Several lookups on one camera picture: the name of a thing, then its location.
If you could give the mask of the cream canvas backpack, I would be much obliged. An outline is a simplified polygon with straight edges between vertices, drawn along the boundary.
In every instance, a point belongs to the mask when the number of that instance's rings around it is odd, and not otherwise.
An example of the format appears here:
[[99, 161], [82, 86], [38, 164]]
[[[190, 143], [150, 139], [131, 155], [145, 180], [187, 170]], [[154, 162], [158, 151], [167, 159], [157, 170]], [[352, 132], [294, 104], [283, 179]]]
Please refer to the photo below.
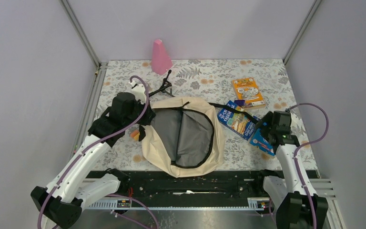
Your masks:
[[156, 113], [150, 125], [139, 126], [142, 155], [167, 174], [203, 176], [224, 162], [225, 134], [217, 118], [221, 109], [258, 120], [235, 104], [209, 103], [197, 97], [173, 97], [152, 105]]

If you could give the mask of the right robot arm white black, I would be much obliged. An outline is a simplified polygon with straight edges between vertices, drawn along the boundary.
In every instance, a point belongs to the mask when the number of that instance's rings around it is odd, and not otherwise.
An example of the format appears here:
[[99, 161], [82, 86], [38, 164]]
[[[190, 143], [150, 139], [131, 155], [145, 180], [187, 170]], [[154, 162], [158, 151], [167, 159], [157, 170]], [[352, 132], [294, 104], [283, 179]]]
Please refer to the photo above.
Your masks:
[[291, 130], [289, 112], [268, 112], [256, 129], [273, 148], [284, 177], [265, 176], [254, 184], [256, 194], [269, 195], [275, 207], [275, 223], [279, 229], [321, 229], [328, 203], [320, 197], [303, 167], [298, 151], [298, 137]]

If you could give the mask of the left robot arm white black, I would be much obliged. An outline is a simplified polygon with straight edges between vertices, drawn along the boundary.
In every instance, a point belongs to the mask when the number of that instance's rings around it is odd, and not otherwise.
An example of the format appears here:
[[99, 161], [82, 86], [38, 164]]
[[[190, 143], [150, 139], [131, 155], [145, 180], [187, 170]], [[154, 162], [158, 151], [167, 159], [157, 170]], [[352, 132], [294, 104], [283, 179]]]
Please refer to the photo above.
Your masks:
[[152, 117], [147, 91], [118, 93], [111, 106], [92, 123], [64, 169], [45, 187], [36, 186], [32, 190], [30, 196], [39, 211], [37, 227], [42, 228], [42, 218], [47, 217], [55, 223], [55, 228], [68, 229], [87, 207], [101, 198], [113, 193], [125, 195], [129, 184], [116, 175], [106, 174], [84, 187], [81, 184], [127, 129], [135, 124], [148, 124]]

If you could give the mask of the blue round-logo book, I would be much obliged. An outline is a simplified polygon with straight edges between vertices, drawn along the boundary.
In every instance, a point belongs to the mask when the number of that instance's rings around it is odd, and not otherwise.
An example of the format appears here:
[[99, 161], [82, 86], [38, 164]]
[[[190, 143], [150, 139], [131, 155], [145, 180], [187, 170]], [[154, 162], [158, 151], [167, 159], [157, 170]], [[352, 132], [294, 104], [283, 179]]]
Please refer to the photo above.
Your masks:
[[260, 129], [257, 129], [251, 137], [250, 144], [260, 149], [263, 153], [270, 157], [274, 157], [273, 147], [265, 140], [260, 133]]

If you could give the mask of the blue Treehouse book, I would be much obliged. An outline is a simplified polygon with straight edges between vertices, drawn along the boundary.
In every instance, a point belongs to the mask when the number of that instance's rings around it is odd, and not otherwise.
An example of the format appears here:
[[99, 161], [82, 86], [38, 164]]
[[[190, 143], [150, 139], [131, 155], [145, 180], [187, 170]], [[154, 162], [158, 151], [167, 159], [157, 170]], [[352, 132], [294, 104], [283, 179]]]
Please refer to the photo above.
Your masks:
[[255, 123], [242, 113], [235, 113], [222, 108], [217, 115], [221, 124], [249, 141], [255, 132]]

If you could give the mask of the black folding tripod stand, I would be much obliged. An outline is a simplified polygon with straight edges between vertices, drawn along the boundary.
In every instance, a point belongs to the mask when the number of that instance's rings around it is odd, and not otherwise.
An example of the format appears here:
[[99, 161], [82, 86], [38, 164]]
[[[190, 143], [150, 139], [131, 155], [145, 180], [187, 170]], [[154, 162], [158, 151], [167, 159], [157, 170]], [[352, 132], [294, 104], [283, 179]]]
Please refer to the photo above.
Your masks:
[[152, 97], [153, 95], [155, 95], [157, 93], [164, 93], [171, 97], [175, 97], [173, 95], [173, 84], [168, 80], [171, 73], [172, 73], [172, 70], [170, 69], [167, 73], [167, 76], [165, 78], [163, 78], [162, 85], [157, 90], [149, 93], [149, 97]]

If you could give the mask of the purple small block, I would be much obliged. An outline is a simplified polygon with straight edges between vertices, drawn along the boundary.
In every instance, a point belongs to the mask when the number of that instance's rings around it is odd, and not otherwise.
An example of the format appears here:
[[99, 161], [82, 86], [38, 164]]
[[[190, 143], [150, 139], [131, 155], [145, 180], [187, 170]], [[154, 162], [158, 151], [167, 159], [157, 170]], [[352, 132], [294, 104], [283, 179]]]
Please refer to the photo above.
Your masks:
[[234, 100], [234, 103], [238, 106], [245, 106], [245, 100]]

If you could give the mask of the orange children's book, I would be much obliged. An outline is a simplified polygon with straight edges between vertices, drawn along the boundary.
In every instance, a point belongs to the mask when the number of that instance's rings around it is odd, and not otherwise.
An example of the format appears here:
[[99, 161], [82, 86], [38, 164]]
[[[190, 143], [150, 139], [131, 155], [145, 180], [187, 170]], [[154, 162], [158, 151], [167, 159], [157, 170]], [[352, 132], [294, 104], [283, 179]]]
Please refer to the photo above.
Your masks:
[[258, 109], [266, 106], [261, 91], [256, 83], [255, 78], [241, 78], [231, 81], [236, 100], [245, 100], [244, 109]]

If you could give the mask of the pink cone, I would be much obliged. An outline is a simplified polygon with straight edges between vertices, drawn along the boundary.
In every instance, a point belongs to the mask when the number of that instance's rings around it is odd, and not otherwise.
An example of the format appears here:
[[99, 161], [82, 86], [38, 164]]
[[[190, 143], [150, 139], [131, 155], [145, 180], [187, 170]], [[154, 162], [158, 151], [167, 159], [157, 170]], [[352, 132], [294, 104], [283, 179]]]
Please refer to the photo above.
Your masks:
[[163, 41], [156, 39], [152, 46], [152, 71], [163, 75], [173, 66], [172, 60], [163, 44]]

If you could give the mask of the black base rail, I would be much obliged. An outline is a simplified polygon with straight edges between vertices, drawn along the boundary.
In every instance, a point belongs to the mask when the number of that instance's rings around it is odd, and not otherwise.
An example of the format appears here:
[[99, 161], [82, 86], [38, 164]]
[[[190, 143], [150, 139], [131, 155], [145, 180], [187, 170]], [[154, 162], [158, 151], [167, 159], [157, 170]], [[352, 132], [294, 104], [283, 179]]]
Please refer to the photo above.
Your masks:
[[282, 171], [214, 171], [200, 177], [174, 178], [160, 171], [124, 171], [118, 197], [103, 198], [90, 209], [262, 210], [268, 202], [266, 176], [284, 178]]

